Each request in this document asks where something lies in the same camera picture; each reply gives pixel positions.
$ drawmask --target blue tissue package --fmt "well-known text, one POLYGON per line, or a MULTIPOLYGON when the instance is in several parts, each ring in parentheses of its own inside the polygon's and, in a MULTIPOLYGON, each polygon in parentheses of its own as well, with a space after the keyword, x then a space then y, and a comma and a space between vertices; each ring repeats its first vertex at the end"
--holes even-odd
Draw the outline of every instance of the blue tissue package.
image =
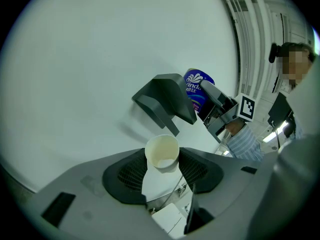
POLYGON ((194 110, 199 113, 208 99, 206 93, 200 88, 199 82, 207 80, 215 84, 215 81, 205 72, 196 68, 188 69, 183 78, 186 83, 186 94, 192 100, 194 110))

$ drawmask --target blue striped shirt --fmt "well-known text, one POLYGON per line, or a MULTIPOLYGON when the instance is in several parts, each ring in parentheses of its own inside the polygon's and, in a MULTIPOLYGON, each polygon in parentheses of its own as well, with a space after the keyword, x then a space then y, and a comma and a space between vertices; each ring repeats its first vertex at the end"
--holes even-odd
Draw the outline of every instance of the blue striped shirt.
MULTIPOLYGON (((290 138, 288 138, 289 140, 304 137, 304 133, 297 120, 295 121, 295 125, 295 134, 292 133, 290 138)), ((261 151, 260 142, 246 124, 235 136, 229 139, 226 145, 234 158, 261 161, 265 155, 261 151)))

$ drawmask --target white backdrop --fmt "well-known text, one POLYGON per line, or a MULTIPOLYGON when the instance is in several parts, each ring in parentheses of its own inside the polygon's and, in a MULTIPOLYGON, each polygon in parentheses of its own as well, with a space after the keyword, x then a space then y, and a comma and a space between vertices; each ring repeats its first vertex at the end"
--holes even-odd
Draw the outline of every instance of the white backdrop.
MULTIPOLYGON (((222 0, 32 0, 0 63, 1 163, 33 191, 74 165, 170 134, 131 100, 155 75, 197 68, 230 96, 238 77, 222 0)), ((200 119, 174 122, 180 146, 217 149, 200 119)))

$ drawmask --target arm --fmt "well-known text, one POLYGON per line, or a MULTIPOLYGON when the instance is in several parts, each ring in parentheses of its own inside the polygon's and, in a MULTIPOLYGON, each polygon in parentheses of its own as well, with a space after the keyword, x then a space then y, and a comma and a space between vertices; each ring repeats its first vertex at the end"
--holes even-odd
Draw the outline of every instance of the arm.
POLYGON ((232 137, 227 142, 227 147, 233 157, 253 161, 261 161, 264 153, 251 129, 240 119, 228 123, 225 127, 232 137))

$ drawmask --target black grille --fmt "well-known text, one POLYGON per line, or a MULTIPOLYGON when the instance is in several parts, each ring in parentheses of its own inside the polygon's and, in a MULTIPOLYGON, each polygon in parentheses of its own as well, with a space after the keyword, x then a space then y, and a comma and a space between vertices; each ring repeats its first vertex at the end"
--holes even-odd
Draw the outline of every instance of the black grille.
POLYGON ((129 189, 141 192, 147 169, 147 159, 143 154, 124 165, 117 177, 129 189))
POLYGON ((202 179, 209 171, 205 164, 184 152, 179 154, 179 168, 191 189, 193 184, 202 179))

